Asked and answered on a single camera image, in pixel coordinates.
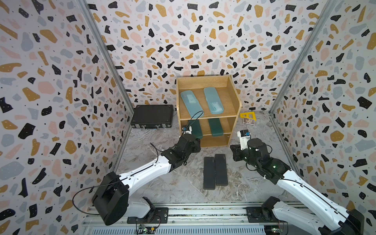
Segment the dark green pencil case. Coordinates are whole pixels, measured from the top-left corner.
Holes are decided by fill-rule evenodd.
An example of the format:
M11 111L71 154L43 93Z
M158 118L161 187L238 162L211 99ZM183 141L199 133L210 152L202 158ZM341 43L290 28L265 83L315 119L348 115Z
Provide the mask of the dark green pencil case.
M219 137L224 135L224 131L219 118L208 119L211 135L213 137Z
M197 139L203 138L203 133L199 120L191 120L190 127L192 128L192 135Z

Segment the light blue pencil case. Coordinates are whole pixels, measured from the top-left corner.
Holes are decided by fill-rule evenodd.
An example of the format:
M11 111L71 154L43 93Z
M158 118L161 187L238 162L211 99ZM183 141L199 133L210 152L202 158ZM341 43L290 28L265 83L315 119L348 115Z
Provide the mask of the light blue pencil case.
M200 118L204 111L196 98L195 94L191 90L183 91L181 98L187 108L187 111L192 119Z
M215 87L204 88L204 95L211 114L222 114L224 112L223 104Z

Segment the black pencil case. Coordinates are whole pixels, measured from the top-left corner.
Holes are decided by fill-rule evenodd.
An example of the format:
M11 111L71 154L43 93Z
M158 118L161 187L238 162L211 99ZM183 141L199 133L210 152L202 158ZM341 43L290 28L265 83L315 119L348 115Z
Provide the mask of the black pencil case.
M214 157L204 157L203 189L215 190L215 162Z
M215 180L217 186L228 186L227 162L225 154L215 155Z

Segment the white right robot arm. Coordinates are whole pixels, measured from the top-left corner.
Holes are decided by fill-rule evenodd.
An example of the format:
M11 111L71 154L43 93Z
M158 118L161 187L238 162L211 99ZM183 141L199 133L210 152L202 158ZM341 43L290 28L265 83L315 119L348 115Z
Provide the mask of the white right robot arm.
M362 235L364 215L356 209L348 210L331 201L305 182L289 165L273 158L268 146L260 139L241 137L240 144L231 145L233 159L245 161L246 166L264 179L289 192L310 212L287 205L276 197L269 197L261 206L263 219L277 219L290 223L311 235Z

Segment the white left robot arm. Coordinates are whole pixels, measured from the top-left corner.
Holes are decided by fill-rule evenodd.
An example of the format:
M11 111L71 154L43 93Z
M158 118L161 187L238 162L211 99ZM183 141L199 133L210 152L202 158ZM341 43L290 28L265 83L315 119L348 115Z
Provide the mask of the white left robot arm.
M138 223L152 223L158 214L156 207L147 197L136 198L132 194L159 176L186 165L189 156L200 150L200 139L183 134L177 144L151 162L126 173L112 171L105 175L92 198L104 224L113 225L123 216L133 217Z

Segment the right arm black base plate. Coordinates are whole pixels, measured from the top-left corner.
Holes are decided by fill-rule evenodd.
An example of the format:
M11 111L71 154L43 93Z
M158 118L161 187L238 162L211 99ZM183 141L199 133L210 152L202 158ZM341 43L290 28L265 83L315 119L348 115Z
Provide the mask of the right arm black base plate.
M246 216L249 223L278 223L283 222L278 220L274 215L265 216L261 207L246 207Z

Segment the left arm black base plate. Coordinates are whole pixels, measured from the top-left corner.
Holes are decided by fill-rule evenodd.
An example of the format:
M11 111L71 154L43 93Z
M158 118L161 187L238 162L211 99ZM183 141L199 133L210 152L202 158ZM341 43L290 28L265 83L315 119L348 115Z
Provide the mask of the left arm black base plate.
M168 222L168 207L155 208L151 210L145 217L128 217L127 224L167 224Z

